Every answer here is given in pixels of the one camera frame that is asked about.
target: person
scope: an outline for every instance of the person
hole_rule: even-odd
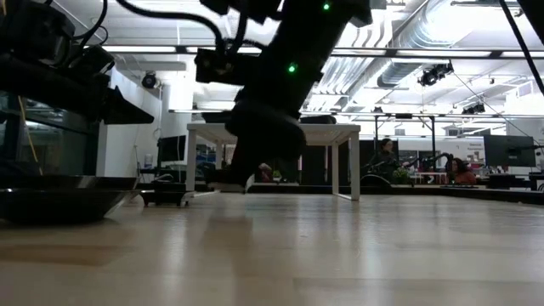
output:
[[[393,172],[400,167],[397,156],[393,153],[393,140],[382,139],[378,152],[371,158],[369,165],[378,165],[379,174],[386,180],[393,180]]]
[[[476,176],[460,158],[453,159],[451,171],[455,174],[456,184],[476,184]]]

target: black cable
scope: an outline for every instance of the black cable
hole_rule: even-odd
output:
[[[99,26],[99,29],[102,29],[104,30],[104,34],[105,34],[105,37],[104,39],[102,40],[102,42],[99,43],[100,46],[103,46],[107,41],[108,41],[108,38],[110,38],[110,33],[108,32],[108,29],[106,29],[104,26]]]
[[[77,58],[83,55],[83,52],[85,51],[85,45],[87,45],[88,41],[91,39],[94,33],[102,26],[102,23],[104,22],[104,19],[107,13],[108,13],[108,0],[103,0],[102,13],[100,13],[99,19],[96,21],[96,23],[87,33],[83,34],[82,41],[79,43],[79,50],[71,58],[69,58],[66,61],[65,66],[69,66],[74,60],[76,60]]]
[[[231,43],[234,43],[234,41],[235,40],[233,38],[225,39],[225,42],[227,43],[227,45],[231,44]],[[253,41],[253,40],[249,40],[249,39],[244,39],[242,41],[242,45],[244,45],[244,44],[255,47],[255,48],[258,48],[258,49],[261,49],[261,50],[264,50],[266,48],[266,46],[263,43],[256,42],[256,41]]]
[[[131,3],[128,3],[126,0],[116,0],[116,1],[119,3],[119,5],[121,5],[125,9],[145,17],[161,18],[161,19],[168,19],[168,20],[192,20],[194,22],[201,23],[204,26],[207,26],[210,30],[212,30],[213,35],[215,36],[216,50],[218,51],[218,53],[224,54],[225,49],[224,49],[223,35],[221,34],[221,31],[219,30],[219,28],[211,20],[208,20],[196,14],[150,11],[147,9],[136,7],[132,5]]]
[[[529,48],[527,48],[527,44],[525,43],[525,40],[521,35],[521,31],[519,31],[519,28],[516,25],[516,21],[513,19],[512,14],[510,13],[510,9],[508,8],[507,3],[504,0],[499,0],[499,3],[501,4],[502,11],[507,16],[510,27],[512,27],[513,35],[518,40],[519,46],[524,52],[525,58],[527,59],[527,64],[529,64],[529,68],[533,73],[533,77],[535,77],[536,85],[538,85],[538,88],[541,90],[542,95],[544,95],[544,82],[542,82],[541,74],[538,72],[538,69],[536,69],[535,61],[530,56]]]
[[[247,14],[247,1],[240,0],[240,18],[238,19],[238,30],[236,30],[235,40],[229,48],[229,53],[235,54],[240,49],[241,45],[244,43],[244,36],[247,31],[247,20],[249,15]]]

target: table leg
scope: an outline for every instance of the table leg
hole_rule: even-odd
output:
[[[196,131],[189,130],[187,140],[187,179],[185,180],[185,190],[195,191],[196,175]]]
[[[360,198],[360,154],[358,132],[352,132],[349,135],[349,166],[351,172],[351,201],[358,201]]]
[[[221,169],[223,164],[223,142],[218,141],[215,143],[215,168]]]
[[[340,191],[338,178],[338,144],[332,145],[332,194],[338,195]]]
[[[531,191],[538,191],[538,180],[535,177],[529,176]]]

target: glass window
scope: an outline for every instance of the glass window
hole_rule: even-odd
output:
[[[44,174],[84,174],[87,135],[31,121],[26,124]],[[34,153],[26,133],[21,141],[20,161],[34,162]]]
[[[88,121],[83,116],[66,110],[53,108],[32,99],[26,100],[26,116],[29,118],[35,117],[36,119],[45,119],[50,122],[56,122],[69,126],[72,129],[88,129]]]

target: seated person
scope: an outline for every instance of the seated person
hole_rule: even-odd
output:
[[[454,158],[451,171],[455,174],[456,184],[476,184],[476,176],[460,158]]]
[[[257,173],[255,173],[255,179],[258,179],[257,178],[257,175],[260,175],[260,180],[263,182],[263,183],[270,183],[270,182],[273,182],[273,175],[272,175],[272,168],[265,164],[265,163],[262,163],[258,166],[258,170],[257,170]]]
[[[382,139],[380,141],[380,149],[369,162],[371,166],[377,164],[380,164],[377,166],[379,171],[377,174],[388,181],[392,181],[393,172],[400,167],[397,156],[393,153],[393,140]]]

